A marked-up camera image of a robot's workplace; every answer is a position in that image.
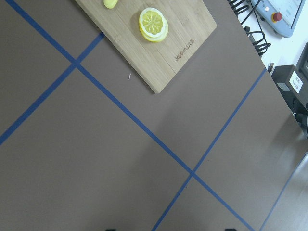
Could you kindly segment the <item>yellow lemon slice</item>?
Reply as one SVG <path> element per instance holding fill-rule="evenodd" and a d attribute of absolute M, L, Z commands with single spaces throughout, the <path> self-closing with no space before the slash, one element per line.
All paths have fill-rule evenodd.
<path fill-rule="evenodd" d="M 168 22 L 163 14 L 156 8 L 148 7 L 139 16 L 139 29 L 141 35 L 150 42 L 161 42 L 168 34 Z"/>

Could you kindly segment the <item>yellow plastic knife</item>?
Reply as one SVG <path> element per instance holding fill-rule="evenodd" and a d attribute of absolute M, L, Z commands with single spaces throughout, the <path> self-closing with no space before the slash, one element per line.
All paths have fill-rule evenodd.
<path fill-rule="evenodd" d="M 103 3 L 107 9 L 113 9 L 118 3 L 118 0 L 104 0 Z"/>

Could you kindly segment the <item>blue teach pendant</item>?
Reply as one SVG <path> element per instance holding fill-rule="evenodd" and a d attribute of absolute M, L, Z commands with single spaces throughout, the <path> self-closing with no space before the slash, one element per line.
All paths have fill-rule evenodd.
<path fill-rule="evenodd" d="M 284 38 L 293 35 L 305 0 L 250 0 L 260 19 Z"/>

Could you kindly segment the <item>bamboo cutting board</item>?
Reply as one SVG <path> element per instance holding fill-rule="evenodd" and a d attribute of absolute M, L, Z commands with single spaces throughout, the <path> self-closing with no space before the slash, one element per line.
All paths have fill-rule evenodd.
<path fill-rule="evenodd" d="M 165 88 L 217 28 L 202 0 L 120 0 L 113 9 L 107 9 L 102 0 L 78 0 L 77 4 L 155 93 Z M 168 22 L 167 37 L 161 42 L 141 35 L 139 16 L 147 7 L 158 9 Z"/>

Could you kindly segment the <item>black power adapter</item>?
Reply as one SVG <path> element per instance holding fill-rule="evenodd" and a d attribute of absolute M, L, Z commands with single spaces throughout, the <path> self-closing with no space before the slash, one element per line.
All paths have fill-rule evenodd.
<path fill-rule="evenodd" d="M 295 114 L 308 114 L 308 80 L 294 65 L 276 66 L 272 75 L 289 109 Z"/>

